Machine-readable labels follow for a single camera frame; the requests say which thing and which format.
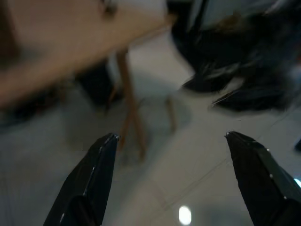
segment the white tile floor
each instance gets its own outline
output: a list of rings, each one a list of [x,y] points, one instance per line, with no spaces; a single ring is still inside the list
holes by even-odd
[[[217,96],[178,91],[192,71],[167,35],[130,52],[136,94],[149,96],[140,108],[148,137],[146,161],[137,158],[135,133],[118,153],[103,225],[176,226],[182,205],[191,225],[250,226],[224,135],[234,129],[258,139],[294,177],[301,177],[301,110],[230,115],[208,108]],[[178,130],[169,130],[165,93],[173,93]],[[119,132],[124,103],[107,117],[96,115],[80,90],[67,104],[0,134],[0,222],[4,226],[43,224],[66,176],[90,145]]]

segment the table leg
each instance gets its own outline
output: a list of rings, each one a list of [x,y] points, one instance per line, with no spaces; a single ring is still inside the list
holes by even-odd
[[[136,130],[136,135],[138,143],[140,145],[140,158],[143,160],[145,157],[146,145],[145,145],[145,135],[142,129],[142,124],[140,116],[138,114],[138,108],[135,101],[133,86],[130,80],[130,74],[127,66],[127,49],[119,51],[117,53],[117,64],[120,72],[120,76],[124,85],[124,94],[129,107],[130,115],[134,122],[134,127]]]

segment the table top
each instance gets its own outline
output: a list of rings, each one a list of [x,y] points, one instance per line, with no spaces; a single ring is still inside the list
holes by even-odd
[[[22,47],[20,59],[0,69],[0,106],[21,99],[126,48],[170,21],[119,6],[104,18],[99,0],[11,0]]]

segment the wooden table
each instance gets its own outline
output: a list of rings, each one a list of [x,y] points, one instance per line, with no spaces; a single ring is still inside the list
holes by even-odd
[[[0,107],[64,80],[116,51],[143,158],[145,137],[129,76],[127,48],[133,41],[169,27],[170,21],[122,6],[114,18],[104,19],[99,0],[9,3],[23,55],[18,62],[0,69]]]

